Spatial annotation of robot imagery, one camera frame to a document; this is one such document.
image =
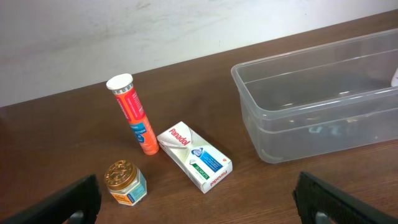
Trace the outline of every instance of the small jar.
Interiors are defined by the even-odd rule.
[[[117,161],[105,173],[105,184],[113,197],[123,205],[135,205],[147,195],[147,182],[131,162]]]

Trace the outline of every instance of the panadol box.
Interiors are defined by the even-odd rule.
[[[157,140],[203,193],[232,172],[231,160],[182,121],[158,135]]]

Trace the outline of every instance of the wall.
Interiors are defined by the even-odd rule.
[[[398,0],[1,0],[0,106],[393,9]]]

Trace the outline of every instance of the transparent storage box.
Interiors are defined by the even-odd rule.
[[[232,76],[263,161],[398,138],[398,29],[240,63]]]

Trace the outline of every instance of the wooden table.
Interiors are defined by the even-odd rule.
[[[230,74],[240,62],[396,27],[398,11],[390,11],[134,75],[156,134],[184,121],[232,159],[234,171],[207,194],[163,151],[144,155],[104,83],[0,108],[0,220],[96,174],[97,223],[300,223],[291,193],[301,170],[398,217],[398,141],[266,164]],[[103,182],[120,159],[147,179],[148,196],[135,207],[118,204]]]

